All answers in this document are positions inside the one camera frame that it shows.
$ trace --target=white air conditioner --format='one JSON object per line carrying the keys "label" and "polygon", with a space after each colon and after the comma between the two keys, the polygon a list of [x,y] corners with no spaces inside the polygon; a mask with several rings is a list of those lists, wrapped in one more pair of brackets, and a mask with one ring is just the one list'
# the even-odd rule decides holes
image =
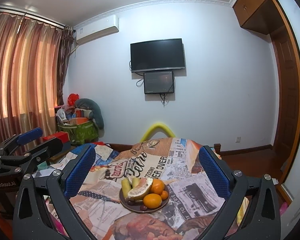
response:
{"label": "white air conditioner", "polygon": [[119,18],[117,15],[111,15],[77,30],[77,43],[81,45],[117,32],[119,32]]}

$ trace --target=brown plate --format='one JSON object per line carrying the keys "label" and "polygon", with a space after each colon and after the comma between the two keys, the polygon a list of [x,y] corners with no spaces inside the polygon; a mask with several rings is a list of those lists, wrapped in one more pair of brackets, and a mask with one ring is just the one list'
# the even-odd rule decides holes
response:
{"label": "brown plate", "polygon": [[153,212],[156,212],[160,209],[162,209],[169,201],[169,197],[170,197],[170,193],[169,193],[169,190],[168,190],[168,187],[165,185],[164,187],[164,190],[166,192],[168,192],[168,197],[166,200],[163,200],[162,203],[161,203],[161,206],[158,207],[158,208],[155,208],[155,209],[147,209],[146,211],[141,211],[140,210],[140,206],[143,205],[143,203],[135,203],[134,206],[130,206],[127,204],[127,202],[124,200],[124,197],[123,197],[123,193],[122,193],[122,189],[120,190],[120,193],[119,193],[119,198],[120,198],[120,202],[122,204],[122,206],[124,206],[126,209],[132,211],[132,212],[135,212],[135,213],[139,213],[139,214],[143,214],[143,213],[153,213]]}

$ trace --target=metal screw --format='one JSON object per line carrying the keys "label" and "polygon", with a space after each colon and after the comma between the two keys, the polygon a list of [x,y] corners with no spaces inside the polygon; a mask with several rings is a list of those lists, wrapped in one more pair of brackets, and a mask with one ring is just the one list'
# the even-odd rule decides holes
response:
{"label": "metal screw", "polygon": [[61,170],[55,170],[52,172],[52,175],[55,177],[59,176],[60,174],[61,174]]}
{"label": "metal screw", "polygon": [[234,175],[237,176],[237,177],[241,177],[241,176],[242,176],[242,172],[239,171],[239,170],[235,170],[233,173],[234,173]]}
{"label": "metal screw", "polygon": [[27,174],[25,174],[25,175],[23,176],[23,178],[24,178],[25,180],[30,179],[30,177],[31,177],[31,174],[29,174],[29,173],[27,173]]}
{"label": "metal screw", "polygon": [[269,174],[265,174],[265,179],[266,180],[271,180],[271,176]]}

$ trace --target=brown patterned curtain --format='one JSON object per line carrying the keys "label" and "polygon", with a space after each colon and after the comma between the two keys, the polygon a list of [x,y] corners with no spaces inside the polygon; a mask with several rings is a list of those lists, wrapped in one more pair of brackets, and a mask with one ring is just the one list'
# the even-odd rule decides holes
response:
{"label": "brown patterned curtain", "polygon": [[43,136],[56,132],[61,34],[51,25],[0,13],[0,142],[36,127]]}
{"label": "brown patterned curtain", "polygon": [[63,85],[65,84],[68,63],[70,58],[71,46],[74,41],[73,27],[67,25],[61,36],[58,56],[58,69],[57,69],[57,103],[62,106],[63,102]]}

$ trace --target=curtain rod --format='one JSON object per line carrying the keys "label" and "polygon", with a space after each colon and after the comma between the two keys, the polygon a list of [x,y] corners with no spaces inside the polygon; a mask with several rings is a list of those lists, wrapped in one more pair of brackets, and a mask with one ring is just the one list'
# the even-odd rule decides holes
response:
{"label": "curtain rod", "polygon": [[29,12],[26,10],[22,10],[22,9],[17,9],[17,8],[8,7],[8,6],[0,6],[0,12],[7,12],[7,13],[18,14],[18,15],[22,15],[22,16],[25,15],[26,17],[29,17],[29,18],[32,18],[32,19],[35,19],[38,21],[42,21],[44,23],[53,25],[60,29],[63,29],[65,27],[65,25],[60,22],[56,22],[49,18],[43,17],[39,14],[35,14],[35,13]]}

